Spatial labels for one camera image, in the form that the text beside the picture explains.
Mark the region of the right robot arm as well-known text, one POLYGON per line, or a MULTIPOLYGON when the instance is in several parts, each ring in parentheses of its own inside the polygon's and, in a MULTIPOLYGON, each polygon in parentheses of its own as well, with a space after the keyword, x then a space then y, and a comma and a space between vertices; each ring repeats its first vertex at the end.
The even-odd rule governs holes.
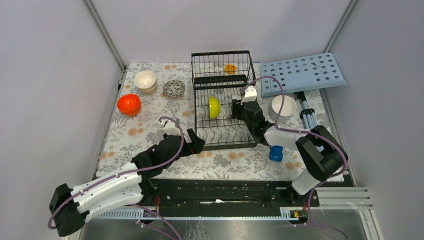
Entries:
POLYGON ((310 190, 346 170, 348 156, 324 126, 316 125, 311 129, 278 127, 265 119, 256 100, 233 99, 231 108, 231 117, 243 121, 258 144, 270 147, 271 158, 277 153, 276 147, 300 153, 305 170, 292 181, 292 189, 286 193, 291 205, 301 205, 310 190))

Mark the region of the pink patterned bowl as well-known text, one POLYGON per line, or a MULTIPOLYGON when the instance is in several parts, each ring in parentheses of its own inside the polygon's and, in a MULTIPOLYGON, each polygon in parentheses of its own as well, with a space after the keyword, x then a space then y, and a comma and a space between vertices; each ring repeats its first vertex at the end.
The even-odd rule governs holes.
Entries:
POLYGON ((180 80, 170 80, 162 88, 162 92, 169 98, 182 97, 186 90, 185 84, 180 80))

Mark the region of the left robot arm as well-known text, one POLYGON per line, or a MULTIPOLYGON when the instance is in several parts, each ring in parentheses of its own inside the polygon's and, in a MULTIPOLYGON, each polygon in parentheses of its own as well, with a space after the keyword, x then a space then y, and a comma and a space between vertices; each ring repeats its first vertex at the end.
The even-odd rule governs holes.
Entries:
POLYGON ((74 187, 66 183, 57 186, 48 205, 51 212, 48 226, 55 229, 59 237, 66 237, 105 212, 139 202, 144 206, 152 204, 155 188, 150 179, 179 158, 203 150, 205 140, 191 128, 187 133, 190 142, 178 133, 164 134, 159 143, 108 175, 74 187))

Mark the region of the yellow-green bowl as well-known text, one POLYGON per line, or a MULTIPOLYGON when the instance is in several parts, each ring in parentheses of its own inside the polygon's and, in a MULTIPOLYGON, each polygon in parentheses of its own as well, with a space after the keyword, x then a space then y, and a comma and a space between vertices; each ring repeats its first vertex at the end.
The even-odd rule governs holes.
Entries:
POLYGON ((211 120, 216 119, 221 113, 220 101, 216 97, 209 96, 208 104, 209 104, 209 118, 211 120))

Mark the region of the beige patterned bowl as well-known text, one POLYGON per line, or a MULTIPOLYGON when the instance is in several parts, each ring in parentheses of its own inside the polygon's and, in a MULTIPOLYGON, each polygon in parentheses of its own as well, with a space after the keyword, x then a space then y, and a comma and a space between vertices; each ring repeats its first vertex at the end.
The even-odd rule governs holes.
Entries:
POLYGON ((134 77, 134 84, 140 90, 147 90, 157 84, 157 77, 153 71, 143 70, 134 77))

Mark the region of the orange bowl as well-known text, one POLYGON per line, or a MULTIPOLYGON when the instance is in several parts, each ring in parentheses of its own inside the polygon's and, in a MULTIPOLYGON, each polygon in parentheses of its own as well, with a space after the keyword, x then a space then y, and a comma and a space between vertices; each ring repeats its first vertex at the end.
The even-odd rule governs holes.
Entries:
POLYGON ((142 104, 140 104, 135 110, 131 111, 131 112, 123 112, 124 115, 132 117, 132 116, 136 116, 142 109, 142 104))
POLYGON ((140 98, 136 94, 126 94, 117 101, 117 108, 121 113, 134 111, 141 103, 140 98))

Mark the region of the white bowl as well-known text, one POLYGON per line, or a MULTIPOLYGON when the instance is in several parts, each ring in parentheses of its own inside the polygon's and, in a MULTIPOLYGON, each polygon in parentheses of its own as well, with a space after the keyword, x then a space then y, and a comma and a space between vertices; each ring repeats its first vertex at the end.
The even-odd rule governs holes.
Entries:
MULTIPOLYGON (((277 113, 278 113, 278 111, 274 111, 274 109, 271 108, 271 107, 268 109, 268 114, 273 120, 275 120, 277 118, 277 113)), ((281 111, 279 117, 278 117, 278 121, 288 120, 288 119, 292 118, 294 116, 294 114, 295 114, 295 111, 293 111, 293 110, 283 109, 281 111)))
POLYGON ((278 95, 278 96, 274 97, 272 99, 270 108, 272 108, 274 111, 279 112, 282 103, 283 103, 282 110, 285 109, 285 110, 289 110, 289 111, 292 110, 292 111, 296 112, 297 104, 296 104, 295 100, 288 95, 285 95, 284 99, 283 99, 282 95, 278 95))

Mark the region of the black wire dish rack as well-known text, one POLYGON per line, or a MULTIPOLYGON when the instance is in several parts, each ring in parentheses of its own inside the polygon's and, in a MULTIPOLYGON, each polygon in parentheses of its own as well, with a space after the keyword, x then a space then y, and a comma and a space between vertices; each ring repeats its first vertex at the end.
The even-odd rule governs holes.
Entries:
POLYGON ((232 100, 256 78, 249 50, 197 52, 191 54, 195 106, 195 132, 205 140, 205 151, 252 148, 257 145, 245 123, 232 119, 232 100), (225 65, 237 66, 235 74, 225 65), (220 101, 220 115, 209 118, 209 97, 220 101))

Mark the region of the plain beige bowl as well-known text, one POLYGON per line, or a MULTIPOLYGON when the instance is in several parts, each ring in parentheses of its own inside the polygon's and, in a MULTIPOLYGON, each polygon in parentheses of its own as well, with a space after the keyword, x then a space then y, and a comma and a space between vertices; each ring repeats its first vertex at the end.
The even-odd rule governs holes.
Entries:
POLYGON ((139 88, 139 92, 142 95, 152 95, 157 91, 157 89, 158 89, 158 84, 155 83, 154 85, 152 85, 149 88, 139 88))

